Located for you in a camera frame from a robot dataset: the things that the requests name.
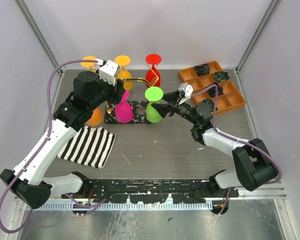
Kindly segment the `green plastic wine glass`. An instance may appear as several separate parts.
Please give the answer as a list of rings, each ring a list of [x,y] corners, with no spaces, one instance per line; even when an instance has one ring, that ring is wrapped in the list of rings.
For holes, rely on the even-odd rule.
[[[152,86],[149,87],[145,93],[145,98],[148,100],[148,104],[145,109],[146,119],[151,123],[158,123],[163,118],[161,115],[153,108],[152,104],[157,104],[160,102],[164,96],[164,92],[160,87]]]

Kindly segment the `pink plastic wine glass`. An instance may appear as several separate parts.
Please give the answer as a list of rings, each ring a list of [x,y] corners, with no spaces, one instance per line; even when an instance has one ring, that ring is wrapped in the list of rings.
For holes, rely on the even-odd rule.
[[[134,117],[132,106],[127,102],[128,97],[129,92],[125,90],[120,103],[118,103],[114,108],[115,117],[119,123],[128,123]]]

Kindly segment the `red plastic wine glass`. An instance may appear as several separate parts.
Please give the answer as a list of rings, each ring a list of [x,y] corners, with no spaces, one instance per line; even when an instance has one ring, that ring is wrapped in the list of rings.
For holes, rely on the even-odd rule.
[[[152,87],[161,86],[161,74],[157,69],[157,65],[161,63],[162,57],[156,53],[151,53],[146,56],[145,61],[149,70],[145,75],[145,79],[150,83]]]

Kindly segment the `gold wine glass rack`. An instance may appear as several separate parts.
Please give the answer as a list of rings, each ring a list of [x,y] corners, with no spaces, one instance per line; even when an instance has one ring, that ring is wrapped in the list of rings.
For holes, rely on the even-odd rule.
[[[152,87],[151,84],[144,78],[127,78],[127,82],[134,83],[142,83],[147,88]],[[133,111],[133,119],[126,124],[150,124],[146,118],[146,107],[148,104],[148,100],[138,100],[138,101],[128,101],[126,100],[132,107]],[[117,104],[106,104],[106,110],[104,115],[104,122],[106,124],[123,124],[117,121],[115,114],[115,107]]]

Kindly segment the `orange plastic wine glass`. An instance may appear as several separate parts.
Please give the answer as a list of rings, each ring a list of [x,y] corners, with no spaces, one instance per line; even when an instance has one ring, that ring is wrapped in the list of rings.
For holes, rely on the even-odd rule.
[[[86,124],[90,127],[96,127],[103,121],[103,115],[99,108],[96,108],[91,118],[86,122]]]

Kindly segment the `yellow plastic wine glass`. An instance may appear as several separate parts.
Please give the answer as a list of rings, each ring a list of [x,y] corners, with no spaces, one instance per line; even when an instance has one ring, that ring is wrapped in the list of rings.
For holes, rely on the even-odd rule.
[[[96,69],[95,69],[97,63],[94,62],[94,61],[97,60],[96,57],[94,57],[94,56],[86,56],[86,57],[83,58],[83,60],[92,60],[92,62],[91,62],[91,61],[90,61],[90,62],[82,61],[82,62],[80,63],[81,66],[82,66],[83,68],[85,68],[86,71],[91,71],[91,72],[94,72],[94,73],[97,72]]]

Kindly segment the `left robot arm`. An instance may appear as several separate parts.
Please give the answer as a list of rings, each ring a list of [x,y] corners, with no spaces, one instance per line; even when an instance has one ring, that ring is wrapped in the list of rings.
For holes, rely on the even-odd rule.
[[[91,184],[82,173],[74,171],[48,178],[44,175],[63,146],[92,117],[97,107],[104,102],[121,101],[123,85],[117,71],[80,72],[73,81],[73,91],[54,113],[47,134],[14,169],[4,169],[0,174],[11,192],[32,209],[38,209],[55,196],[74,193],[78,198],[87,197]]]

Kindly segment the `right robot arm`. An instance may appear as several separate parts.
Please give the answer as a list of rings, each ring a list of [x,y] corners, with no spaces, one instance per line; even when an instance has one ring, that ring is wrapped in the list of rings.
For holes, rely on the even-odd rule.
[[[209,178],[209,191],[213,196],[221,197],[232,187],[243,187],[252,192],[280,179],[280,170],[261,139],[241,139],[219,130],[213,125],[211,106],[207,102],[192,107],[183,102],[182,97],[178,90],[166,93],[163,96],[166,103],[153,103],[152,107],[162,118],[177,114],[189,121],[193,125],[190,132],[196,142],[233,159],[234,169],[222,170]]]

